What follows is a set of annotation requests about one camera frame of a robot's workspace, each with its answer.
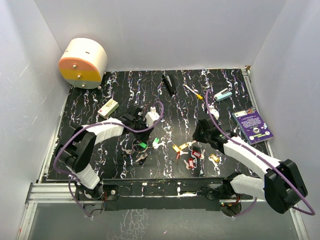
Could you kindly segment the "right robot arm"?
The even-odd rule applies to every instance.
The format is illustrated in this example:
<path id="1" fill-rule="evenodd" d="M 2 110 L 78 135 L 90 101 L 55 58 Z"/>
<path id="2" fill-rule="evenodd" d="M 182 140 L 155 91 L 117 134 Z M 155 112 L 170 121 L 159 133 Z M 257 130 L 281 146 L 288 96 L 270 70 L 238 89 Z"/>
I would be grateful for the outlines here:
<path id="1" fill-rule="evenodd" d="M 297 165 L 290 159 L 281 161 L 248 145 L 237 134 L 222 132 L 216 120 L 197 121 L 193 140 L 209 144 L 213 149 L 231 157 L 252 170 L 257 177 L 235 172 L 222 181 L 215 191 L 230 199 L 248 195 L 264 200 L 277 213 L 284 214 L 300 201 L 305 202 L 308 191 Z"/>

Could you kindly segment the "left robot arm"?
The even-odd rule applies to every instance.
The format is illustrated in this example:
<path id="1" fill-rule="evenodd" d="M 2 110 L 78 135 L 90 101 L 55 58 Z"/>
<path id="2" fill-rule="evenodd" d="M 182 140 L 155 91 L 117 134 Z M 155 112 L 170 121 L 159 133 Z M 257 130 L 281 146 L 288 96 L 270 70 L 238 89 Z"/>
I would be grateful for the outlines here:
<path id="1" fill-rule="evenodd" d="M 94 147 L 99 143 L 132 133 L 139 141 L 146 141 L 163 113 L 154 106 L 146 114 L 142 109 L 131 106 L 125 113 L 107 120 L 69 126 L 67 134 L 61 139 L 55 152 L 53 168 L 58 173 L 71 175 L 84 187 L 86 194 L 93 200 L 103 195 L 102 180 L 90 164 Z"/>

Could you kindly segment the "black head key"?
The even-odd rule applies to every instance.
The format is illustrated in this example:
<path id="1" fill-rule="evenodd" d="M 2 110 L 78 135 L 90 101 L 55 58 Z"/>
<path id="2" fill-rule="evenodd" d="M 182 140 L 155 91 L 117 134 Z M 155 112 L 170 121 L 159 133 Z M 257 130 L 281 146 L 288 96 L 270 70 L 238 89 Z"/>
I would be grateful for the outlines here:
<path id="1" fill-rule="evenodd" d="M 142 159 L 142 160 L 139 160 L 139 161 L 138 161 L 138 164 L 139 164 L 140 166 L 142 166 L 142 165 L 144 164 L 144 162 L 145 162 L 145 160 Z"/>

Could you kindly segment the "yellow tag with key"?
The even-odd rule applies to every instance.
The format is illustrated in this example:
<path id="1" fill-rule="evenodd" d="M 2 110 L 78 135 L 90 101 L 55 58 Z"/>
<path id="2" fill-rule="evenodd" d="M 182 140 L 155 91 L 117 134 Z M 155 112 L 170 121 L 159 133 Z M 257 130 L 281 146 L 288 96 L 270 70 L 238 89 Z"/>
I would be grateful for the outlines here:
<path id="1" fill-rule="evenodd" d="M 188 147 L 191 147 L 195 142 L 196 142 L 196 140 L 183 143 L 182 145 L 180 145 L 180 146 L 178 147 L 178 149 L 179 149 L 180 151 L 182 151 L 182 150 L 184 150 L 184 149 L 186 149 L 186 148 L 188 148 Z"/>

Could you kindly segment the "large metal keyring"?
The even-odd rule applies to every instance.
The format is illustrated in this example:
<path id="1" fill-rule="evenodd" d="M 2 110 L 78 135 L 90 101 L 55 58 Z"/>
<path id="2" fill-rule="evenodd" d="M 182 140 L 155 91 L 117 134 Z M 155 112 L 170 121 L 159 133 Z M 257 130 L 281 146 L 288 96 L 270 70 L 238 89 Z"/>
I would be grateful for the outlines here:
<path id="1" fill-rule="evenodd" d="M 142 148 L 139 146 L 139 143 L 146 143 L 148 145 L 148 147 L 146 149 Z M 147 141 L 138 141 L 138 140 L 134 140 L 131 144 L 132 150 L 135 153 L 144 153 L 147 151 L 147 149 L 149 149 L 149 143 Z"/>

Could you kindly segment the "silver key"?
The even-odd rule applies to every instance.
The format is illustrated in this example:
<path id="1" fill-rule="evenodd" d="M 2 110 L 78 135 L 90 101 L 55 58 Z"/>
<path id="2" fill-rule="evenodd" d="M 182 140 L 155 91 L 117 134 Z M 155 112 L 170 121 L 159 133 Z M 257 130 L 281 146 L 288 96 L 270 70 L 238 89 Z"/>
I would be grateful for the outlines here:
<path id="1" fill-rule="evenodd" d="M 144 153 L 144 154 L 141 154 L 137 160 L 135 161 L 136 163 L 138 163 L 138 161 L 140 160 L 145 160 L 146 161 L 146 158 L 148 157 L 148 154 L 147 153 Z"/>
<path id="2" fill-rule="evenodd" d="M 133 150 L 132 149 L 125 149 L 125 148 L 122 148 L 121 149 L 124 153 L 126 153 L 127 155 L 130 155 L 132 152 L 133 152 Z"/>

